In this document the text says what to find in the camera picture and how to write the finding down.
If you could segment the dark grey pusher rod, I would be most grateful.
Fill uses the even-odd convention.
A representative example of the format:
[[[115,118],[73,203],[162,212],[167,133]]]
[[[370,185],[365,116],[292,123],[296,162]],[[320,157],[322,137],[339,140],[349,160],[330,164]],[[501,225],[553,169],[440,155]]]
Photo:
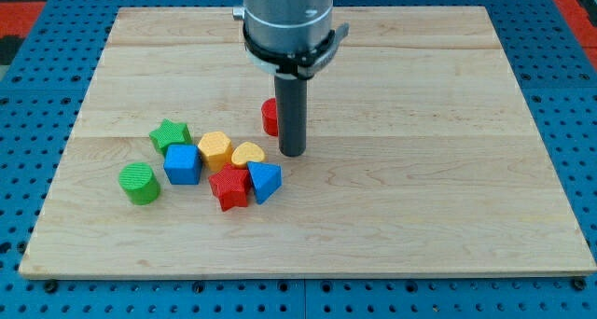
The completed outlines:
[[[279,149],[288,157],[298,157],[306,149],[307,82],[274,78]]]

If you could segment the black clamp ring mount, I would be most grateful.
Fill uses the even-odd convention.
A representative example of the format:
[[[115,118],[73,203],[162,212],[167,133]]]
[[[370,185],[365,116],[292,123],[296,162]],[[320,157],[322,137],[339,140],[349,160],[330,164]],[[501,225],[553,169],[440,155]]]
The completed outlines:
[[[249,60],[267,74],[284,79],[310,80],[334,59],[349,30],[350,25],[345,22],[337,29],[330,30],[324,40],[313,49],[279,53],[262,48],[244,25],[244,48]]]

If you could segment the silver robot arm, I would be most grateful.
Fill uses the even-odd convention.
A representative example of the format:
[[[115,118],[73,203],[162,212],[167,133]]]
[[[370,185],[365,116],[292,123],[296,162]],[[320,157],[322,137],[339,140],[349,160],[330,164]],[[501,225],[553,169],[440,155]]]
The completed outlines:
[[[350,25],[332,27],[333,0],[243,0],[247,57],[273,76],[280,152],[298,157],[307,145],[308,81],[334,59]]]

